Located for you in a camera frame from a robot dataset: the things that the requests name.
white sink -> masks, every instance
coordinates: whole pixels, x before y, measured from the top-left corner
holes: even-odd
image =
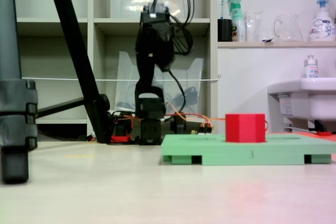
[[[336,78],[299,79],[270,85],[287,118],[336,121]]]

red block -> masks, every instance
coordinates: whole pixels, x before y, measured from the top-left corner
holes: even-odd
[[[265,114],[226,114],[226,141],[266,142]]]

tripod foot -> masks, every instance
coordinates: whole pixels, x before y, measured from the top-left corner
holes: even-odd
[[[5,184],[21,184],[27,182],[28,152],[1,153],[1,174]]]

toothbrush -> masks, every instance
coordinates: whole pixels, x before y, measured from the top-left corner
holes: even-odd
[[[224,18],[224,0],[222,0],[221,6],[222,6],[221,19],[223,19]]]

black cup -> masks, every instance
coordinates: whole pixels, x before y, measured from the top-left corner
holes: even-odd
[[[218,41],[232,41],[232,20],[218,20]]]

